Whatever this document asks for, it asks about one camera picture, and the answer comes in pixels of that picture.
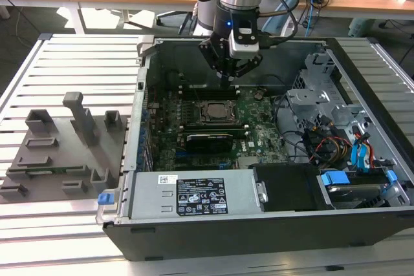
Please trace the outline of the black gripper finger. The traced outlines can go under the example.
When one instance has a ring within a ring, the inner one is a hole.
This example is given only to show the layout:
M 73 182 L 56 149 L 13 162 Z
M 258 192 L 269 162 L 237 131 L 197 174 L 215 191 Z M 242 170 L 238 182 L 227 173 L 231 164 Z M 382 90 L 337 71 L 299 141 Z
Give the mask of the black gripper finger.
M 216 71 L 220 79 L 220 88 L 228 88 L 227 55 L 228 45 L 224 39 L 205 39 L 199 44 L 199 50 L 210 68 Z
M 234 79 L 240 78 L 245 74 L 257 68 L 263 60 L 263 56 L 258 54 L 250 59 L 230 59 L 228 63 L 228 84 L 230 85 Z

